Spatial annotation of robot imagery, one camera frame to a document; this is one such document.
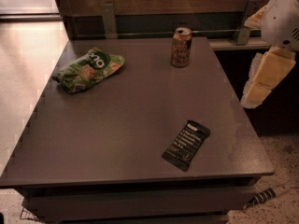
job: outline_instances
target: metal bracket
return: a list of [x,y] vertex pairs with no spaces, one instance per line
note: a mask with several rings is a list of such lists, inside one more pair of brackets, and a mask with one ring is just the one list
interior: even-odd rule
[[245,27],[244,23],[248,17],[256,13],[262,7],[262,0],[249,0],[243,14],[240,28],[235,33],[235,43],[237,45],[246,45],[250,38],[250,28]]
[[118,38],[113,4],[112,3],[102,4],[101,12],[102,12],[106,39]]

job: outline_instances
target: soda can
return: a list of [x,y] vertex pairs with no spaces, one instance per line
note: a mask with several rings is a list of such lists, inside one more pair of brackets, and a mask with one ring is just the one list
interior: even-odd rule
[[171,50],[171,64],[184,67],[189,62],[192,43],[192,31],[186,27],[179,27],[174,32]]

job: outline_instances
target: chip bag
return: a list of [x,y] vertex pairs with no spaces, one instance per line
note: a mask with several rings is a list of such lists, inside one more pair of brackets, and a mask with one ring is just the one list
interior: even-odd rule
[[107,54],[99,48],[63,66],[51,78],[68,93],[84,91],[109,77],[124,64],[120,55]]

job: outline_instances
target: floor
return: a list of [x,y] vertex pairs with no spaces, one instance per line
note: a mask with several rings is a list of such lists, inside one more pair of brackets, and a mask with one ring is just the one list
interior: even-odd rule
[[[60,21],[0,23],[0,174],[67,42]],[[257,191],[288,183],[293,189],[246,211],[229,212],[229,224],[299,223],[299,134],[260,135],[276,173]],[[39,223],[22,210],[22,196],[0,189],[5,224]]]

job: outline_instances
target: can lid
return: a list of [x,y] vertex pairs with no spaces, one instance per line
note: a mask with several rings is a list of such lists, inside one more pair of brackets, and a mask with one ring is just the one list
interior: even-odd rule
[[176,34],[178,35],[190,35],[192,31],[187,27],[179,27],[176,29]]

